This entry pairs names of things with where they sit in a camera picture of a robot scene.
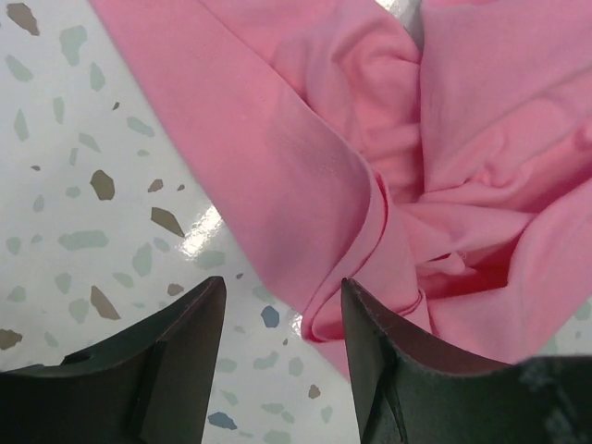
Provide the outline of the pink t-shirt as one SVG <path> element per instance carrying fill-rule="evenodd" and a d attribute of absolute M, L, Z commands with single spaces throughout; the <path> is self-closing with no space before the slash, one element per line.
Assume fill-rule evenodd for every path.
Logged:
<path fill-rule="evenodd" d="M 591 5 L 96 1 L 167 135 L 302 336 L 348 369 L 352 278 L 513 363 L 591 293 Z"/>

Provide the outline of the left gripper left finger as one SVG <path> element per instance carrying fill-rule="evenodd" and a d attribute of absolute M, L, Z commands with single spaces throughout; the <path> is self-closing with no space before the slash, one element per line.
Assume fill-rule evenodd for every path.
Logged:
<path fill-rule="evenodd" d="M 210 277 L 59 365 L 2 373 L 2 442 L 201 442 L 226 296 Z"/>

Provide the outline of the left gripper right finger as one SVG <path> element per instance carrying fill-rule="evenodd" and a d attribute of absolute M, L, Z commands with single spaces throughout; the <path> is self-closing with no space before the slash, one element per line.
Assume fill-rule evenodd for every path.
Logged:
<path fill-rule="evenodd" d="M 588 443 L 591 358 L 490 360 L 392 313 L 352 279 L 341 311 L 360 440 Z"/>

